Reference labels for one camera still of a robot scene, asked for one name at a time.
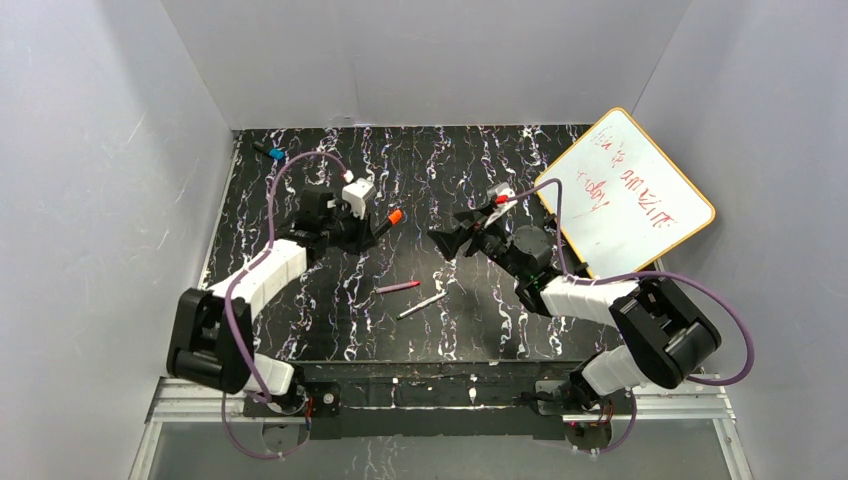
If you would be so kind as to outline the black orange-tipped marker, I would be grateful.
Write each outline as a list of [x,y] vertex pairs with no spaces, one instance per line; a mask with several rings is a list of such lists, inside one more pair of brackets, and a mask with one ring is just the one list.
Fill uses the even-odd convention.
[[385,233],[387,233],[391,227],[393,226],[393,222],[389,218],[383,219],[380,224],[374,229],[373,235],[375,238],[379,238]]

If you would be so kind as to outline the orange marker cap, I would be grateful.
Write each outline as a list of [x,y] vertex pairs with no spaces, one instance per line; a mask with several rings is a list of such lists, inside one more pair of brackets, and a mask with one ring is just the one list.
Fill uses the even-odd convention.
[[394,210],[388,216],[388,221],[391,225],[396,225],[403,218],[403,212],[400,209]]

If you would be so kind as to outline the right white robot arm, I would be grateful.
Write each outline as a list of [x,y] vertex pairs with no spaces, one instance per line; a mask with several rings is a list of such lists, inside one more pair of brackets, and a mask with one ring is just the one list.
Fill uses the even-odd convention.
[[516,280],[526,310],[609,325],[623,340],[582,362],[553,392],[534,393],[532,399],[588,410],[625,388],[653,383],[673,389],[720,347],[718,329],[673,280],[652,272],[604,285],[569,279],[555,267],[543,229],[509,232],[499,220],[489,223],[487,214],[460,212],[454,229],[427,235],[447,261],[484,254]]

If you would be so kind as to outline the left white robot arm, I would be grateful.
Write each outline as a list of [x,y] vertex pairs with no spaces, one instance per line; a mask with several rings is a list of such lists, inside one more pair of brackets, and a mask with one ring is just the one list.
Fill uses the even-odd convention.
[[298,383],[298,371],[256,353],[253,324],[327,250],[361,255],[402,219],[396,209],[373,224],[367,207],[372,195],[361,182],[340,194],[306,188],[297,209],[276,226],[270,245],[256,257],[208,289],[184,291],[177,302],[167,373],[227,394],[253,394],[262,403],[288,395]]

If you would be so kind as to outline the white pen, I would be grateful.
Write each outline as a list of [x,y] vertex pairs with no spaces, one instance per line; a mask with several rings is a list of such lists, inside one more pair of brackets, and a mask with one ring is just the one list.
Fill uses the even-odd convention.
[[447,296],[447,294],[448,294],[447,291],[442,291],[442,292],[439,292],[436,295],[433,295],[433,296],[431,296],[427,299],[424,299],[424,300],[420,301],[419,303],[415,304],[414,306],[409,307],[406,310],[399,313],[396,316],[396,319],[397,320],[405,319],[405,318],[415,314],[416,312],[419,312],[419,311],[429,307],[430,305],[437,303],[441,299],[445,298]]

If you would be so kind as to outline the blue cap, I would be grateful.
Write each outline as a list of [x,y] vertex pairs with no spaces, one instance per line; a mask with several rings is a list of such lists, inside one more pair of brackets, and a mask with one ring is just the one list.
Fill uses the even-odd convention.
[[286,154],[282,150],[279,150],[279,149],[276,149],[276,148],[270,149],[268,151],[268,155],[271,158],[275,159],[276,161],[282,160],[286,156]]

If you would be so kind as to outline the yellow-framed whiteboard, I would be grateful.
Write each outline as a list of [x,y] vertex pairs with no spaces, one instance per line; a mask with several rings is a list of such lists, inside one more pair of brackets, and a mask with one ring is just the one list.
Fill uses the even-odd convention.
[[534,182],[592,278],[639,271],[709,225],[714,206],[622,108]]

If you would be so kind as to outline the aluminium frame rail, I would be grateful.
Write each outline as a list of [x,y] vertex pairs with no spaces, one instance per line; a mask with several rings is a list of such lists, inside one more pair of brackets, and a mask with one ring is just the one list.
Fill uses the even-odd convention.
[[[722,387],[685,383],[676,390],[637,387],[640,420],[710,420],[733,479],[751,479],[752,471],[736,430],[736,416]],[[162,378],[148,408],[141,443],[129,477],[149,477],[162,427],[166,423],[220,421],[221,395],[208,387],[188,381]]]

